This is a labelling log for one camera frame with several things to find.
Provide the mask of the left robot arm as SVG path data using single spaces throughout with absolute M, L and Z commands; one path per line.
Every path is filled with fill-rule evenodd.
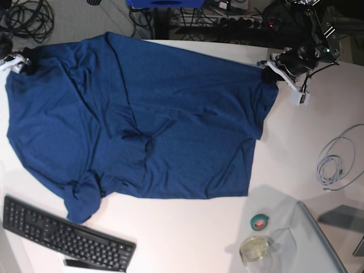
M 338 65 L 340 43 L 332 24 L 321 23 L 317 1 L 273 1 L 262 14 L 263 27 L 283 52 L 271 61 L 290 80 L 308 77 L 320 63 Z

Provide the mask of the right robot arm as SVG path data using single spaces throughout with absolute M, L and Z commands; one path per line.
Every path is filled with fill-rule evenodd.
M 21 63 L 29 64 L 34 56 L 30 48 L 24 48 L 23 51 L 13 50 L 13 41 L 11 35 L 1 31 L 1 65 L 20 58 Z

